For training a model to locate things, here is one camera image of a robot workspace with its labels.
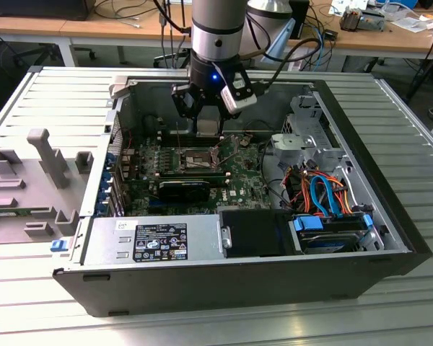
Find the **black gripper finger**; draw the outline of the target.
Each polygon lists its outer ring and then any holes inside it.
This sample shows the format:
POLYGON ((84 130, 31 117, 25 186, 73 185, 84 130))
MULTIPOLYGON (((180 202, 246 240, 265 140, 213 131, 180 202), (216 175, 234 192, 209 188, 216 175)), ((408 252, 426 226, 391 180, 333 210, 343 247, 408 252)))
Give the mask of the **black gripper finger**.
POLYGON ((219 105, 218 110, 220 116, 218 134, 221 135, 223 134, 223 130, 224 130, 224 122, 227 120, 238 119, 241 112, 236 112, 235 114, 231 114, 225 105, 219 105))
POLYGON ((194 84, 173 84, 171 97, 179 116, 191 120, 192 131, 197 133, 198 116, 203 108, 203 90, 194 84))

